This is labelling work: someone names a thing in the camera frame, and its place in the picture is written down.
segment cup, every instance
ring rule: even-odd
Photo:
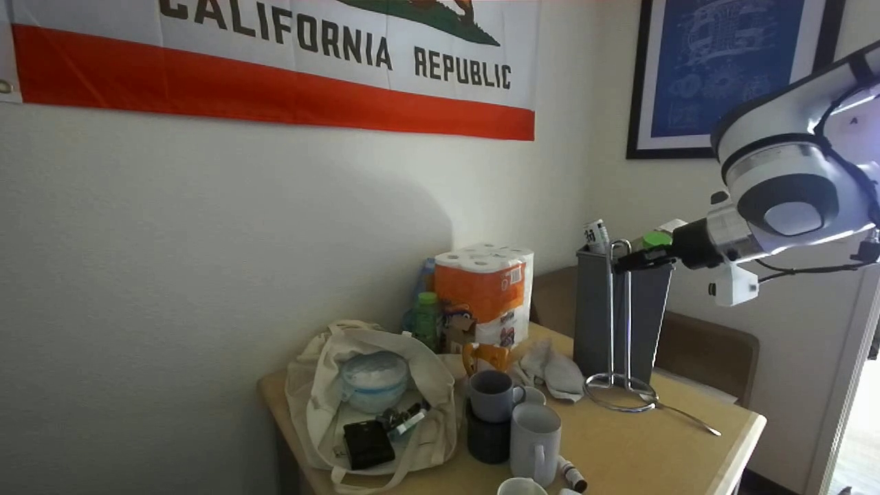
[[[511,472],[541,487],[559,472],[560,421],[537,401],[523,401],[511,415]]]
[[[472,459],[486,465],[504,465],[511,454],[511,421],[480,421],[469,401],[468,410],[468,450]]]
[[[511,419],[515,408],[524,398],[524,388],[516,388],[509,373],[484,368],[469,377],[468,401],[472,415],[489,424]]]
[[[533,478],[506,478],[498,483],[495,495],[546,495],[546,490],[541,483],[537,483]]]

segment lid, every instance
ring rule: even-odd
[[[394,351],[358,355],[344,362],[344,380],[350,388],[358,388],[358,390],[394,388],[403,382],[407,373],[410,373],[407,361]]]

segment bottle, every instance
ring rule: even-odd
[[[440,347],[440,299],[434,292],[418,292],[413,310],[413,335],[431,351]]]

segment picture frame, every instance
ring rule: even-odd
[[[726,112],[834,63],[845,0],[640,0],[627,160],[702,160]]]

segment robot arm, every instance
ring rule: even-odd
[[[729,196],[703,221],[674,230],[671,256],[718,266],[880,225],[880,152],[856,163],[838,146],[850,131],[880,137],[878,94],[880,43],[868,43],[733,112],[711,134]]]

